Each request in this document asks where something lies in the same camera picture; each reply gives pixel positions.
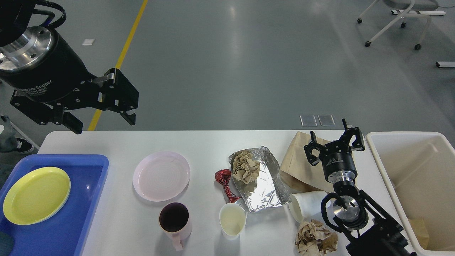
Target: sneaker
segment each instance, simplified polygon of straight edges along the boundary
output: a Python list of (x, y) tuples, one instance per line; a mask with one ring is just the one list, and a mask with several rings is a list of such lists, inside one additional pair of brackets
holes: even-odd
[(30, 154), (35, 149), (35, 147), (26, 139), (23, 138), (16, 139), (17, 139), (16, 151), (19, 152), (20, 154)]

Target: cable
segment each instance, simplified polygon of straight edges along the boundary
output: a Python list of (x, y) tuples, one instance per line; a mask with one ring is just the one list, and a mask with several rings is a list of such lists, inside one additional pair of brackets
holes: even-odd
[(55, 18), (55, 13), (51, 12), (51, 11), (48, 11), (48, 10), (33, 10), (32, 12), (33, 14), (41, 14), (41, 15), (47, 15), (48, 17), (46, 18), (46, 20), (40, 25), (42, 27), (46, 27), (48, 26), (51, 21)]
[(36, 2), (37, 5), (41, 5), (41, 6), (46, 6), (46, 7), (50, 7), (50, 8), (53, 8), (53, 9), (57, 9), (59, 11), (62, 12), (61, 14), (61, 17), (50, 23), (49, 25), (45, 26), (46, 28), (57, 28), (59, 26), (61, 26), (63, 24), (63, 22), (66, 21), (66, 12), (65, 12), (65, 9), (63, 9), (62, 6), (56, 4), (56, 3), (53, 3), (53, 2), (49, 2), (49, 1), (46, 1), (46, 0), (37, 0)]

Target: blue tray edge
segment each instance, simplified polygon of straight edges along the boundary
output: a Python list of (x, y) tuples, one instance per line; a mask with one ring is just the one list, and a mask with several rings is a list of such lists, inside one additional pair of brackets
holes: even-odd
[(89, 163), (96, 163), (97, 165), (101, 166), (103, 170), (101, 171), (100, 179), (97, 184), (97, 187), (95, 189), (94, 195), (96, 195), (96, 198), (92, 201), (90, 204), (90, 208), (87, 212), (87, 216), (90, 216), (86, 218), (84, 221), (84, 225), (81, 230), (81, 236), (79, 237), (79, 240), (77, 242), (77, 246), (74, 252), (74, 256), (79, 256), (83, 249), (85, 242), (87, 240), (88, 232), (90, 231), (90, 226), (91, 222), (93, 221), (93, 217), (95, 216), (95, 211), (96, 207), (98, 205), (98, 202), (101, 197), (101, 192), (103, 190), (104, 184), (106, 182), (107, 178), (107, 172), (108, 172), (108, 167), (109, 167), (109, 159), (101, 154), (33, 154), (24, 157), (21, 159), (17, 165), (14, 167), (14, 169), (11, 171), (11, 174), (9, 178), (6, 180), (5, 184), (3, 185), (2, 189), (0, 190), (0, 198), (4, 198), (5, 194), (8, 193), (8, 189), (10, 187), (11, 183), (15, 183), (17, 180), (14, 180), (13, 178), (10, 179), (10, 177), (13, 177), (14, 174), (16, 173), (17, 170), (20, 169), (20, 166), (23, 164), (27, 164), (29, 161), (34, 161), (35, 159), (41, 159), (41, 158), (52, 158), (52, 159), (74, 159), (74, 158), (86, 158), (89, 160)]

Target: pink plate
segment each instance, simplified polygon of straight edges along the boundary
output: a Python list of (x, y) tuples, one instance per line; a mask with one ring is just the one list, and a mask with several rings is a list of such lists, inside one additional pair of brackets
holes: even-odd
[(189, 181), (190, 165), (183, 156), (172, 151), (147, 156), (138, 164), (133, 175), (136, 192), (153, 202), (174, 198)]

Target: brown paper bag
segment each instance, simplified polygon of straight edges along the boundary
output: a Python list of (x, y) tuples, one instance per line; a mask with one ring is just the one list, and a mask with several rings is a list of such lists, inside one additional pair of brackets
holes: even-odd
[(428, 243), (430, 241), (430, 235), (428, 234), (428, 231), (425, 227), (425, 222), (424, 219), (418, 218), (418, 219), (409, 219), (409, 224), (411, 224), (412, 231), (414, 231), (415, 237), (417, 237), (417, 241), (420, 244), (420, 247), (422, 249), (427, 250), (428, 248)]
[[(322, 164), (311, 166), (307, 160), (303, 146), (307, 145), (310, 139), (309, 134), (297, 132), (281, 163), (280, 178), (290, 188), (301, 192), (316, 190), (333, 192), (333, 184), (325, 180)], [(329, 143), (328, 140), (321, 138), (316, 140), (322, 145)]]

